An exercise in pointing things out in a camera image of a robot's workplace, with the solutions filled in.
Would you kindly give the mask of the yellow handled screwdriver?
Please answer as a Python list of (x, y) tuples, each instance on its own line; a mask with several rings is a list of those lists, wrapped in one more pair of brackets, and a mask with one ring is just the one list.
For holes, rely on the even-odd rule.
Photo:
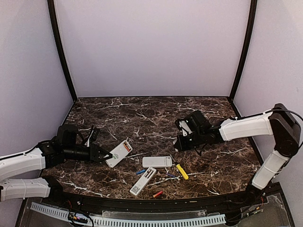
[(179, 171), (179, 173), (182, 175), (182, 177), (185, 180), (188, 180), (189, 177), (188, 177), (187, 173), (185, 172), (185, 170), (182, 168), (182, 166), (177, 162), (175, 162), (175, 166), (176, 166), (177, 170)]

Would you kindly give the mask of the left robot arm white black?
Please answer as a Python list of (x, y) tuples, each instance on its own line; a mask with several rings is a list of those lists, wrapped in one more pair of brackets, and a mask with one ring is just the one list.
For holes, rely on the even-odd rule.
[(63, 164), (67, 160), (101, 163), (113, 155), (95, 144), (99, 129), (91, 127), (85, 138), (75, 125), (65, 124), (58, 128), (51, 140), (39, 142), (33, 148), (1, 156), (0, 200), (49, 198), (56, 206), (63, 206), (67, 196), (61, 185), (51, 176), (36, 179), (15, 179), (16, 175), (43, 170)]

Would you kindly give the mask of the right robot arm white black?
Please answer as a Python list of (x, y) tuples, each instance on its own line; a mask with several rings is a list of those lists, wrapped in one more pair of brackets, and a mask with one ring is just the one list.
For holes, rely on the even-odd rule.
[(282, 103), (261, 113), (230, 117), (215, 123), (197, 110), (175, 121), (180, 131), (174, 148), (189, 151), (200, 146), (213, 145), (242, 138), (272, 137), (274, 146), (260, 169), (251, 178), (242, 202), (252, 205), (260, 197), (260, 191), (278, 175), (303, 146), (300, 115), (288, 110)]

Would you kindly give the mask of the white remote with buttons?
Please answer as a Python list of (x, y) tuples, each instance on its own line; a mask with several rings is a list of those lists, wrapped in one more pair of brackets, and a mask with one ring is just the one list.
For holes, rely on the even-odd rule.
[(131, 151), (133, 150), (132, 146), (127, 140), (121, 142), (118, 146), (116, 146), (110, 154), (112, 154), (112, 158), (106, 160), (107, 165), (110, 168), (115, 167), (120, 161), (122, 161)]

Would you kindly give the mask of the white remote with label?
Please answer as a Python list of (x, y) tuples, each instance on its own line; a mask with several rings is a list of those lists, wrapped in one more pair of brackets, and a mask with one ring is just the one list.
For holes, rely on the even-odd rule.
[(149, 183), (149, 181), (156, 174), (157, 170), (153, 167), (149, 167), (140, 177), (140, 179), (135, 183), (135, 185), (130, 189), (130, 193), (134, 196), (140, 194), (144, 187)]

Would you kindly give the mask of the red orange battery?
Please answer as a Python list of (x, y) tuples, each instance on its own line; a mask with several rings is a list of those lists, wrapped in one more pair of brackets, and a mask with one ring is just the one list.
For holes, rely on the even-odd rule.
[(159, 191), (159, 192), (157, 192), (156, 194), (154, 194), (153, 197), (154, 197), (154, 198), (157, 198), (157, 197), (159, 197), (159, 196), (162, 195), (162, 194), (163, 194), (163, 191)]

